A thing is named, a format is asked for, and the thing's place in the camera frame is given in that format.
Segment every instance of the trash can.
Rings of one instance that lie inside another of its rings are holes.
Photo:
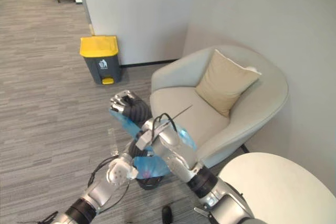
[[[80,38],[80,55],[84,57],[97,84],[113,84],[121,79],[116,36]]]

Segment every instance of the table top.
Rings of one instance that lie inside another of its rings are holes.
[[[268,224],[334,224],[336,198],[298,164],[268,153],[248,153],[230,161],[219,177],[234,186],[255,217]]]

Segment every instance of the black cable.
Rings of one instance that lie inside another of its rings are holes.
[[[37,224],[50,224],[56,215],[58,214],[58,211],[53,212],[51,215],[49,215],[47,218],[45,218],[43,221],[27,221],[27,222],[17,222],[19,224],[28,224],[28,223],[37,223]]]
[[[94,171],[91,173],[91,177],[89,178],[89,181],[88,181],[88,187],[92,185],[92,183],[94,181],[94,177],[96,176],[97,171],[99,171],[100,169],[102,169],[104,166],[106,166],[107,164],[109,164],[112,160],[116,159],[117,157],[119,157],[119,155],[108,157],[108,158],[104,159],[102,162],[100,162],[100,164],[96,167],[96,169],[94,169]]]
[[[116,204],[118,204],[122,198],[126,195],[127,191],[128,191],[128,188],[130,187],[130,183],[128,182],[127,184],[127,187],[126,187],[126,190],[124,191],[124,193],[122,194],[122,196],[120,197],[120,199],[118,199],[118,201],[116,203],[114,203],[113,205],[109,206],[108,208],[104,209],[103,211],[101,211],[100,213],[103,213],[107,210],[110,210],[112,207],[114,207]]]
[[[167,113],[162,113],[161,115],[157,116],[154,121],[153,121],[153,125],[152,125],[152,141],[154,140],[154,133],[155,133],[155,123],[157,120],[159,120],[159,122],[161,121],[161,118],[163,116],[167,116],[168,120],[170,121],[170,123],[172,124],[173,128],[174,128],[174,131],[177,132],[177,128],[176,128],[176,125],[173,121],[173,119],[170,117],[170,115],[168,115]]]
[[[173,119],[172,119],[172,118],[170,117],[170,115],[168,115],[167,113],[162,113],[162,114],[160,115],[159,121],[161,121],[161,118],[162,118],[164,115],[167,116],[168,120],[169,120],[169,121],[171,122],[171,124],[173,125],[174,131],[177,132],[177,128],[176,128],[176,125],[175,125]]]

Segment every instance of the black object on floor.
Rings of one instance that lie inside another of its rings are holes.
[[[170,206],[164,206],[162,208],[162,223],[163,224],[173,223],[173,214]]]
[[[153,190],[153,189],[155,189],[159,186],[159,183],[163,179],[163,177],[164,176],[144,178],[144,179],[138,179],[137,178],[137,182],[142,189]]]

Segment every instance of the beige cushion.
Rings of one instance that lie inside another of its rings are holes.
[[[229,119],[197,95],[194,87],[174,87],[159,89],[151,95],[151,109],[156,117],[164,112],[174,117],[193,105],[174,121],[184,127],[198,148],[229,124]]]
[[[196,92],[220,114],[228,117],[240,94],[259,76],[260,73],[252,67],[243,68],[215,49]]]

